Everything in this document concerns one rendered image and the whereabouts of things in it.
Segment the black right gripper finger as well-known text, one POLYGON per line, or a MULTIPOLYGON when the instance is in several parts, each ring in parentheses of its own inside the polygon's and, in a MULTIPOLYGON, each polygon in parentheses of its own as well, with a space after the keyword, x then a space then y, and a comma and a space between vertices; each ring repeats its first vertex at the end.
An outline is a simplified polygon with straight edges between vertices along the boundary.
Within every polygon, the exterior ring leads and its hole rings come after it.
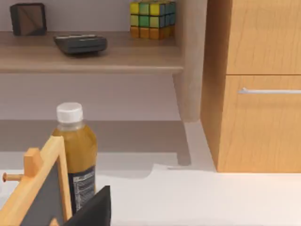
POLYGON ((111 187, 104 186, 63 226, 111 226, 111 187))

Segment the wooden framed blackboard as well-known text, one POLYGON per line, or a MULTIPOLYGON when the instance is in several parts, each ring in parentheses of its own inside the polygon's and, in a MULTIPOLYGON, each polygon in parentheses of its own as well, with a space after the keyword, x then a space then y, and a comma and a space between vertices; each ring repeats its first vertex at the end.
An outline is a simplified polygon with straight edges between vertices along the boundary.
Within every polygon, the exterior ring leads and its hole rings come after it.
POLYGON ((23 162, 22 174, 2 176, 18 185, 0 209, 0 226, 63 226, 72 217, 63 137, 28 149, 23 162))

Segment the amber bottle with white cap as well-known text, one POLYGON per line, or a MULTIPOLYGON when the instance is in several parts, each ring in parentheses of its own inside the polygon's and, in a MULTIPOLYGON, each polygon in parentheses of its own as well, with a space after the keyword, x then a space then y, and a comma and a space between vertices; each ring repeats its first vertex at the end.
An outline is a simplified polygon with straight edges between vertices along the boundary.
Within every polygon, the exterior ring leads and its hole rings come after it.
POLYGON ((90 127, 84 123, 80 103, 59 104, 56 117, 58 125, 52 136, 64 139, 71 209, 75 214, 95 195, 97 140, 90 127))

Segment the pale wooden open shelf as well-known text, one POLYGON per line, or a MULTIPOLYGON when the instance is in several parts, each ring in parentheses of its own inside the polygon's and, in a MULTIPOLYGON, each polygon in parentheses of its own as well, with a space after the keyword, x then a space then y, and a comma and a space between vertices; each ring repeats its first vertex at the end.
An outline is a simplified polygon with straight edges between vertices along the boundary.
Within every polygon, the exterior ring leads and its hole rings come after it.
POLYGON ((134 39, 129 0, 45 0, 45 36, 15 36, 0 0, 0 154, 41 147, 64 102, 83 106, 98 169, 212 166, 199 121, 208 0, 176 0, 174 37, 134 39), (57 35, 95 34, 105 51, 67 55, 57 35))

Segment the dark grey calculator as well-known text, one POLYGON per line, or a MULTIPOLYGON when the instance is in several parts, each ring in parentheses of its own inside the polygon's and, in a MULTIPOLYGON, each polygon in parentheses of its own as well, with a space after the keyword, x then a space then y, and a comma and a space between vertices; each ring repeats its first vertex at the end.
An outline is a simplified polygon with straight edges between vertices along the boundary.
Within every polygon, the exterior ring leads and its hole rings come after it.
POLYGON ((95 34, 57 35, 53 41, 67 55, 97 53, 108 47, 107 39, 95 34))

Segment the wooden drawer front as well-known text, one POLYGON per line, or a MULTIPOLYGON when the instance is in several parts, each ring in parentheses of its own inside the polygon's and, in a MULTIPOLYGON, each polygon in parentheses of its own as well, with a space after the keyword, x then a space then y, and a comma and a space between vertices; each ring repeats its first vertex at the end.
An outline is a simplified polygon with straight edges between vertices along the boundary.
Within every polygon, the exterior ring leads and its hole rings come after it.
POLYGON ((301 75, 226 77, 217 170, 301 173, 301 94, 242 88, 301 90, 301 75))

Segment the colourful puzzle cube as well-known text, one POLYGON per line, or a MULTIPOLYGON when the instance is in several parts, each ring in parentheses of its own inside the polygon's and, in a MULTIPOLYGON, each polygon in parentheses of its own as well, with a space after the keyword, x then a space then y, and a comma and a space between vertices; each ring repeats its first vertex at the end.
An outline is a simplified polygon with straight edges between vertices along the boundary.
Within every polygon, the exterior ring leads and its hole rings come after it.
POLYGON ((176 1, 134 0, 130 2, 129 10, 133 38, 162 40, 174 36, 176 1))

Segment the wooden cupboard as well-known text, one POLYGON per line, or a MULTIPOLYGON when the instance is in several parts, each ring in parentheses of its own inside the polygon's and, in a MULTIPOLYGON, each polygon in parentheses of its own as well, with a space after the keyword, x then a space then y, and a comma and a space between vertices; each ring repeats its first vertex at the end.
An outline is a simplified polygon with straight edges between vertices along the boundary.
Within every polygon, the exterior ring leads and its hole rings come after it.
POLYGON ((200 119, 218 172, 301 173, 301 0, 208 0, 200 119))

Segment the dark brown cube box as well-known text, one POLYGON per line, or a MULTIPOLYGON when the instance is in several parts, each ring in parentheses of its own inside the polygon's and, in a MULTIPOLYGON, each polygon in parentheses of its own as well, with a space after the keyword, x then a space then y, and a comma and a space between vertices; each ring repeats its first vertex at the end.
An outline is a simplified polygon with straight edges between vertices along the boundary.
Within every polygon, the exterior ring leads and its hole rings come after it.
POLYGON ((46 10, 43 3, 17 3, 11 5, 9 10, 15 36, 46 35, 46 10))

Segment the wooden cupboard door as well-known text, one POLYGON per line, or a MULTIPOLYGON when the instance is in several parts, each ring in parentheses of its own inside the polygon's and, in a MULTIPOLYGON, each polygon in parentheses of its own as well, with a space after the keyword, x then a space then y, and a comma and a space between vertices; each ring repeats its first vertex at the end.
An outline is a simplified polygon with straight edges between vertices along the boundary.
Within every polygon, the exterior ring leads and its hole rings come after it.
POLYGON ((228 74, 301 74, 301 0, 233 0, 228 74))

